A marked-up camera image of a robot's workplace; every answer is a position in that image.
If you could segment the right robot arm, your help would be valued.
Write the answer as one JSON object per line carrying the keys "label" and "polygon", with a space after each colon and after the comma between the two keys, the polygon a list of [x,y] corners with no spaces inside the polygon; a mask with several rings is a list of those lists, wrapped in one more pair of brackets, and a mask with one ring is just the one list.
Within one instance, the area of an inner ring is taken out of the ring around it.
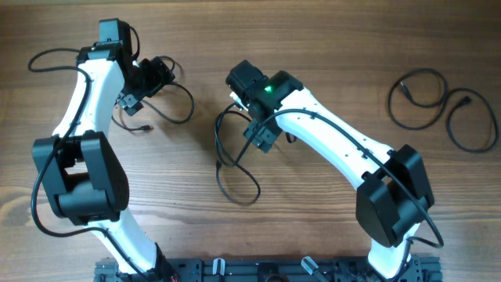
{"label": "right robot arm", "polygon": [[248,143],[267,152],[286,132],[341,172],[356,191],[355,217],[372,239],[369,265],[381,278],[401,277],[415,233],[434,204],[420,154],[409,145],[393,150],[358,132],[284,70],[269,78],[244,60],[225,83],[252,118],[244,132]]}

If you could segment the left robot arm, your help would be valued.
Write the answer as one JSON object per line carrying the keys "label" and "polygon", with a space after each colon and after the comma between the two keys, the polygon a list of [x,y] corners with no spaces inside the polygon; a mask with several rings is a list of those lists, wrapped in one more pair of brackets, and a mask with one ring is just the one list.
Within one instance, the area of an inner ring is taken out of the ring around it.
{"label": "left robot arm", "polygon": [[38,216],[38,192],[45,190],[52,212],[77,229],[92,232],[117,262],[119,281],[177,281],[175,268],[136,222],[130,209],[128,178],[109,140],[115,106],[130,116],[175,75],[162,57],[138,61],[135,29],[118,18],[100,20],[99,40],[76,51],[68,68],[77,84],[63,120],[50,137],[37,139],[32,157],[38,170],[31,196],[36,227],[51,237]]}

